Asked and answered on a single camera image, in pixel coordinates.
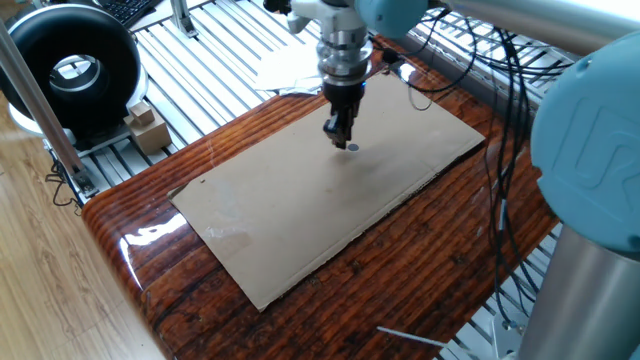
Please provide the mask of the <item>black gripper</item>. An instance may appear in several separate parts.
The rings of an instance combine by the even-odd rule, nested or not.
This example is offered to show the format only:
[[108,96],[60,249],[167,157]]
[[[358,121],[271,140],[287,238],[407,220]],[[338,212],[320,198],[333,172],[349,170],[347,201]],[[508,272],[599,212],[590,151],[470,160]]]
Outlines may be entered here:
[[[365,83],[335,85],[324,82],[322,92],[331,104],[331,117],[324,123],[323,131],[332,143],[338,143],[338,148],[345,149],[352,140],[353,118],[358,116],[360,102],[365,94]],[[350,110],[351,115],[337,116],[345,109]]]

